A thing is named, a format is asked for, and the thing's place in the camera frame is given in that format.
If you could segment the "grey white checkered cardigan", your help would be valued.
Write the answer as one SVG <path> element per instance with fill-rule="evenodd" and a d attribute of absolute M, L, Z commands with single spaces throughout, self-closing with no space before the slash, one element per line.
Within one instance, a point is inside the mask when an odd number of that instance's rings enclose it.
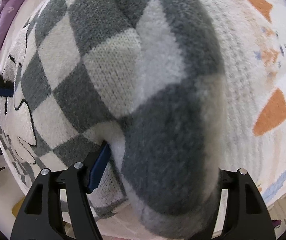
<path fill-rule="evenodd" d="M 46 0 L 2 66 L 14 96 L 0 130 L 35 177 L 112 150 L 89 197 L 98 219 L 125 206 L 155 235 L 202 231 L 218 203 L 225 71 L 200 0 Z"/>

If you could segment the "patterned white bed sheet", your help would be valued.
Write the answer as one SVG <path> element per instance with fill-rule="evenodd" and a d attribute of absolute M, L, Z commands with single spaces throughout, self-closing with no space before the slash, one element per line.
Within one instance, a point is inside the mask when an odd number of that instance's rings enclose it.
<path fill-rule="evenodd" d="M 245 168 L 265 202 L 272 204 L 286 192 L 286 0 L 200 1 L 212 20 L 225 71 L 219 169 Z M 14 148 L 2 130 L 0 144 L 24 192 L 41 169 L 67 168 L 44 166 L 31 177 L 19 169 Z M 135 219 L 130 205 L 104 219 L 91 210 L 106 236 L 167 239 L 148 231 Z"/>

